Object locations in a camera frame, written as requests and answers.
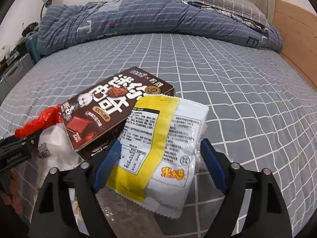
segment yellow stripe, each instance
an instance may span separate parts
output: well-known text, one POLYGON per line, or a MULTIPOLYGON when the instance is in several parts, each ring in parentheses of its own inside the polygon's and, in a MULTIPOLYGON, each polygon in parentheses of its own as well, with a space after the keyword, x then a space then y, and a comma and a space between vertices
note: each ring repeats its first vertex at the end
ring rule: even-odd
POLYGON ((137 175, 115 165, 107 182, 110 188, 136 201, 144 201, 145 187, 163 158, 167 135, 179 102, 180 99, 177 97, 162 95, 145 96, 138 100, 135 107, 160 111, 154 129, 152 147, 137 175))

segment yellow and white snack package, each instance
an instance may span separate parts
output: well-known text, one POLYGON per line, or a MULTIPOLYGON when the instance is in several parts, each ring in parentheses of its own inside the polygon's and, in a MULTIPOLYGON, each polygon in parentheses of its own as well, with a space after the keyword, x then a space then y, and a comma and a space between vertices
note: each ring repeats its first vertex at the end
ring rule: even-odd
POLYGON ((140 98, 120 136, 121 158, 107 185, 148 210, 179 218, 208 110, 177 97, 140 98))

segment snack box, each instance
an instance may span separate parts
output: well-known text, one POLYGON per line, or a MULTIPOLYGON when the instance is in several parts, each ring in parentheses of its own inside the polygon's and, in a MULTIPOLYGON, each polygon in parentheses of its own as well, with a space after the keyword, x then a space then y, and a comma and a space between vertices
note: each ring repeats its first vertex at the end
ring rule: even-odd
POLYGON ((99 152, 118 137, 135 103, 146 94, 173 96, 174 87, 133 67, 101 81, 60 105, 74 150, 83 159, 99 152), (96 139, 97 144, 83 149, 96 139))

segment blue gripper pad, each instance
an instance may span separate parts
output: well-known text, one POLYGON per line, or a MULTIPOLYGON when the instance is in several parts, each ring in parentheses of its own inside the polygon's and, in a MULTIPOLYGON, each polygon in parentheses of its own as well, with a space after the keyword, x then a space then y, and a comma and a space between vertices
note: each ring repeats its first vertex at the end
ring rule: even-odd
POLYGON ((95 172, 95 183, 93 189, 95 192, 98 192, 100 189, 106 186, 106 183, 110 177, 113 167, 116 162, 120 159, 121 155, 121 143, 116 140, 108 151, 107 156, 100 164, 99 168, 95 172))
POLYGON ((228 190, 228 185, 226 184, 226 174, 213 151, 215 151, 214 148, 210 147, 205 140, 201 141, 200 153, 209 170, 211 178, 214 181, 216 188, 226 194, 228 190))

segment pillow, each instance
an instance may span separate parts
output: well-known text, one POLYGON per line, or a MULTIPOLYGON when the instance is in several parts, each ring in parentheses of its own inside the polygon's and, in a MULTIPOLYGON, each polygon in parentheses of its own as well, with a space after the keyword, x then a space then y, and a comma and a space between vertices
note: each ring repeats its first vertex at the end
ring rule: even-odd
POLYGON ((253 3, 246 0, 184 0, 185 2, 199 2, 212 7, 231 12, 270 28, 265 15, 253 3))

